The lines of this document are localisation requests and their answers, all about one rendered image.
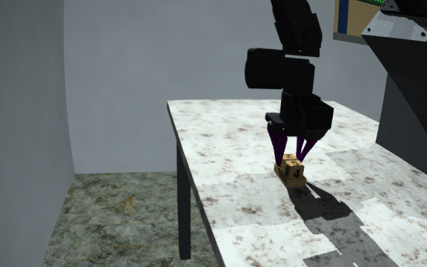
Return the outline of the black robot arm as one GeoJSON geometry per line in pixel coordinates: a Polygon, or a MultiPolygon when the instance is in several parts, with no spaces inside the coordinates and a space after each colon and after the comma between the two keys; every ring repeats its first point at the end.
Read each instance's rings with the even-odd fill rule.
{"type": "MultiPolygon", "coordinates": [[[[304,96],[312,93],[314,86],[315,66],[309,59],[285,57],[320,57],[322,31],[317,14],[311,12],[306,0],[271,0],[271,4],[282,50],[249,48],[246,85],[250,89],[299,92],[297,96],[282,91],[279,118],[285,124],[301,124],[304,138],[321,140],[331,129],[334,108],[314,93],[304,96]]],[[[386,0],[380,11],[427,18],[427,0],[386,0]]]]}

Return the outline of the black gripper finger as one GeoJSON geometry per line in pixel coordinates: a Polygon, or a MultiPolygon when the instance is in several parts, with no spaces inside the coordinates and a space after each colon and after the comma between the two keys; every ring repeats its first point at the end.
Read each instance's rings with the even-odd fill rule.
{"type": "Polygon", "coordinates": [[[296,158],[302,163],[307,153],[314,147],[318,140],[308,140],[304,136],[297,137],[297,152],[296,158]],[[306,140],[305,147],[302,150],[303,142],[306,140]],[[302,153],[301,153],[302,151],[302,153]]]}
{"type": "Polygon", "coordinates": [[[276,165],[279,167],[282,162],[288,137],[283,133],[278,133],[278,134],[273,133],[268,126],[267,126],[267,130],[268,130],[269,137],[271,139],[271,143],[274,147],[274,156],[275,156],[276,165]]]}

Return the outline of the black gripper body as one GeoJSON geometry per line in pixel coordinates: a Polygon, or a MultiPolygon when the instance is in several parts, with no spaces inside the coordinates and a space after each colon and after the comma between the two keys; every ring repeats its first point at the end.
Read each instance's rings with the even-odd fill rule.
{"type": "MultiPolygon", "coordinates": [[[[299,92],[297,91],[287,90],[283,88],[283,92],[299,96],[299,92]]],[[[279,113],[265,113],[265,120],[268,122],[267,126],[275,134],[285,134],[286,136],[304,136],[301,124],[285,124],[279,118],[279,113]]]]}

